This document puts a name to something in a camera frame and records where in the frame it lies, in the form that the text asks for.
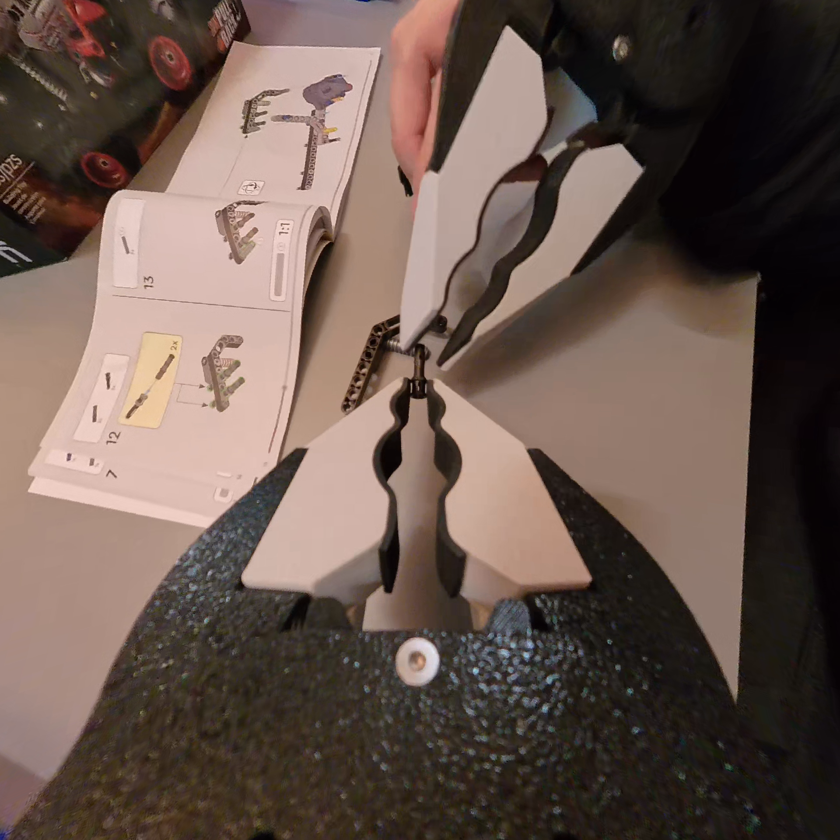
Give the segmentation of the black angled beam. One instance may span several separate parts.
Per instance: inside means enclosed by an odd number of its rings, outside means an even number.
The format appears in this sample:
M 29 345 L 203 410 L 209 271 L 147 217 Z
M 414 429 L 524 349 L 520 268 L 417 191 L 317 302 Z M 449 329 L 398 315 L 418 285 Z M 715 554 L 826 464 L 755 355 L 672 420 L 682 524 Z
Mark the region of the black angled beam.
M 363 402 L 371 379 L 377 372 L 383 357 L 388 353 L 400 353 L 400 317 L 398 315 L 377 322 L 369 331 L 349 386 L 341 403 L 341 413 L 347 415 Z

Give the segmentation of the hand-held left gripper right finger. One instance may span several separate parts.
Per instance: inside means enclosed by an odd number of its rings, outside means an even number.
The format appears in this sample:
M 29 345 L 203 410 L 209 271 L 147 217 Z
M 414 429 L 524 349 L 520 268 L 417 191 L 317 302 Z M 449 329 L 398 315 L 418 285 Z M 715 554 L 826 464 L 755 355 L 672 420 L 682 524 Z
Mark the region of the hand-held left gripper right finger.
M 430 380 L 426 394 L 445 481 L 435 558 L 446 593 L 485 624 L 501 601 L 589 587 L 592 575 L 524 443 L 441 381 Z

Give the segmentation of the person's right forearm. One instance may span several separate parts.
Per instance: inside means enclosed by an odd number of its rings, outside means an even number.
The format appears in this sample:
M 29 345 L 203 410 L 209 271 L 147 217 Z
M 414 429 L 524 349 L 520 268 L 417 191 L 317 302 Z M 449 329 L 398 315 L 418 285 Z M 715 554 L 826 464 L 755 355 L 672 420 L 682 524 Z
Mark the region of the person's right forearm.
M 760 3 L 728 91 L 660 206 L 717 269 L 838 274 L 838 1 Z

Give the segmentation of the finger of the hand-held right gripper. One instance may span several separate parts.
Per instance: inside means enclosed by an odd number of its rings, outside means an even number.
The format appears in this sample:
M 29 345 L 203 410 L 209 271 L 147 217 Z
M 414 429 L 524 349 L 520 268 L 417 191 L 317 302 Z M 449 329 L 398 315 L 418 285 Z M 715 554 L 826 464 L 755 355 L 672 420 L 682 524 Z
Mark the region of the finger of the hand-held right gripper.
M 535 151 L 548 121 L 539 48 L 511 25 L 456 25 L 440 88 L 402 289 L 404 348 L 443 309 L 491 192 Z
M 627 148 L 599 132 L 578 130 L 538 161 L 541 179 L 502 182 L 479 223 L 477 244 L 455 270 L 444 314 L 448 340 L 437 357 L 453 368 L 476 356 L 603 249 L 595 241 L 644 175 Z

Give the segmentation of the white instruction booklet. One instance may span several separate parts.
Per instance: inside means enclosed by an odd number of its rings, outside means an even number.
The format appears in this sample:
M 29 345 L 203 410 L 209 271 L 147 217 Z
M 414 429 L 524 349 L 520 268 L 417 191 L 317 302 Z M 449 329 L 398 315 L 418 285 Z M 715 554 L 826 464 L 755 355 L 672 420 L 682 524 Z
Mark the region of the white instruction booklet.
M 87 347 L 31 493 L 205 527 L 273 469 L 381 55 L 231 48 L 165 191 L 108 203 Z

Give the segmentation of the grey desk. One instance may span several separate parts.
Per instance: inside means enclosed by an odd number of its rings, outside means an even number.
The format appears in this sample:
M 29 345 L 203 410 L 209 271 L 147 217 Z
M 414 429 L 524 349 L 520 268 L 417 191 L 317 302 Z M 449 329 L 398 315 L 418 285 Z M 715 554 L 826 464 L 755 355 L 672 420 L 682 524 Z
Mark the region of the grey desk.
M 390 140 L 390 40 L 412 5 L 245 2 L 258 45 L 383 49 L 340 235 L 308 293 L 285 449 L 339 418 L 368 329 L 399 309 L 412 213 Z M 28 493 L 88 341 L 99 234 L 2 279 L 3 823 L 60 766 L 137 615 L 202 531 Z M 650 222 L 444 376 L 645 546 L 733 690 L 755 300 L 753 278 L 715 279 Z

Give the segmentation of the black toy set box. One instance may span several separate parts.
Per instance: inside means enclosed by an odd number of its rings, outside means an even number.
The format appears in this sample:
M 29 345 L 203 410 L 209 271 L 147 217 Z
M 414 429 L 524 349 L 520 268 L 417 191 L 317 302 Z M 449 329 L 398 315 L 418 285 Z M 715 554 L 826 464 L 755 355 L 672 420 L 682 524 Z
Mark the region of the black toy set box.
M 1 277 L 71 256 L 249 32 L 240 1 L 2 1 Z

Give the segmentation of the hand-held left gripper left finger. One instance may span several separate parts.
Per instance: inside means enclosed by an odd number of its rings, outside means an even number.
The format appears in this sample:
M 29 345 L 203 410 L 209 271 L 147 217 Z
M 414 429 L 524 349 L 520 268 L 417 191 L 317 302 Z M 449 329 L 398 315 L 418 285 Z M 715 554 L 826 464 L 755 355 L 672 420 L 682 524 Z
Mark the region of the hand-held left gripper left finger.
M 400 560 L 389 479 L 403 460 L 411 385 L 394 380 L 314 438 L 242 573 L 249 589 L 357 606 L 392 593 Z

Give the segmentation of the person's right hand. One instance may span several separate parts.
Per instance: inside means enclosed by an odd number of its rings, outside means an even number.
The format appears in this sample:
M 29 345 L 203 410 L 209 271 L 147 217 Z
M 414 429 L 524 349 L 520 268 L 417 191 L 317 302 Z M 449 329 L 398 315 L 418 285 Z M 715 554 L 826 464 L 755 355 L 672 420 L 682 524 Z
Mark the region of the person's right hand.
M 416 2 L 392 31 L 392 149 L 414 205 L 434 147 L 440 73 L 459 7 L 460 1 Z

